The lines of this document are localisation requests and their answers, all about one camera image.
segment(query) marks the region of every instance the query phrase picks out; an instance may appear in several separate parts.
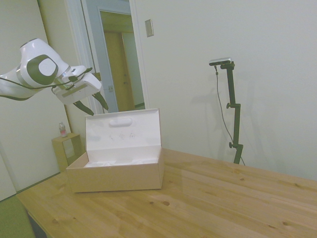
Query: bottle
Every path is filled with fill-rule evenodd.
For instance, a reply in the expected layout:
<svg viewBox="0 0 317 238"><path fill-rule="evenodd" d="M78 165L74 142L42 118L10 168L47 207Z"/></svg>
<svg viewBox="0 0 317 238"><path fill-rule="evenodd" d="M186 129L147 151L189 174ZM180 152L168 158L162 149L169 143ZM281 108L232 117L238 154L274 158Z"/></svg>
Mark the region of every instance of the bottle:
<svg viewBox="0 0 317 238"><path fill-rule="evenodd" d="M63 122L59 123L59 131L60 131L60 135L61 137L66 137L67 136L67 132L66 132L66 128Z"/></svg>

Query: cardboard box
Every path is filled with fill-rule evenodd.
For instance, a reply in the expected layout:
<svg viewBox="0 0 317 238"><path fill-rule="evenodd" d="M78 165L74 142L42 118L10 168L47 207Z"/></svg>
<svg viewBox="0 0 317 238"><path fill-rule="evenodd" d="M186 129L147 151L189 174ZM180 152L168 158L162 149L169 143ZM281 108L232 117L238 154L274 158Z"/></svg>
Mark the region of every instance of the cardboard box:
<svg viewBox="0 0 317 238"><path fill-rule="evenodd" d="M86 117L86 149L67 169L73 192L159 189L159 110Z"/></svg>

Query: wooden table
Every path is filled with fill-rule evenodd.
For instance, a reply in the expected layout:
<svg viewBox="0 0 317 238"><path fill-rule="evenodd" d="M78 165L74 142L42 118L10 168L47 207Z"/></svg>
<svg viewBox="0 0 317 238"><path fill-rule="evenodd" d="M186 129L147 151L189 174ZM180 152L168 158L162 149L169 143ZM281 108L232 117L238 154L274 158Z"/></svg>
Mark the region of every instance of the wooden table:
<svg viewBox="0 0 317 238"><path fill-rule="evenodd" d="M316 181L163 154L160 190L72 193L63 172L18 198L53 238L317 238Z"/></svg>

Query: black metal stand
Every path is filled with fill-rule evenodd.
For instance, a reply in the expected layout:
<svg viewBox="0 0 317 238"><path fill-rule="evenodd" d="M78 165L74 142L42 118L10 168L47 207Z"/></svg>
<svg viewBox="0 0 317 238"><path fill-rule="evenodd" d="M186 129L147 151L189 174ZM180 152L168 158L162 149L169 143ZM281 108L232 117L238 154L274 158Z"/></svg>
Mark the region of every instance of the black metal stand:
<svg viewBox="0 0 317 238"><path fill-rule="evenodd" d="M234 62L227 64L222 64L220 66L221 69L227 70L227 77L228 77L228 87L229 87L229 98L230 103L227 104L228 108L234 108L234 129L233 129L233 143L229 143L230 148L236 148L237 152L234 157L233 163L239 164L240 158L242 154L243 145L239 144L239 131L240 131L240 109L241 104L236 103L235 94L234 94L234 85L233 85L233 69L234 69Z"/></svg>

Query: box lid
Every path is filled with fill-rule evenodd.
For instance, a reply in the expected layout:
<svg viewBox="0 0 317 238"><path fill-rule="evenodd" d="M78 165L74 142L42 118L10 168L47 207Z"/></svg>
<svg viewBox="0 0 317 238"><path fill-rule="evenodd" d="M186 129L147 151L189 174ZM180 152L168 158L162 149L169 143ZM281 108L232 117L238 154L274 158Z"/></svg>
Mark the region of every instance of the box lid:
<svg viewBox="0 0 317 238"><path fill-rule="evenodd" d="M87 152L153 145L161 145L158 109L86 117Z"/></svg>

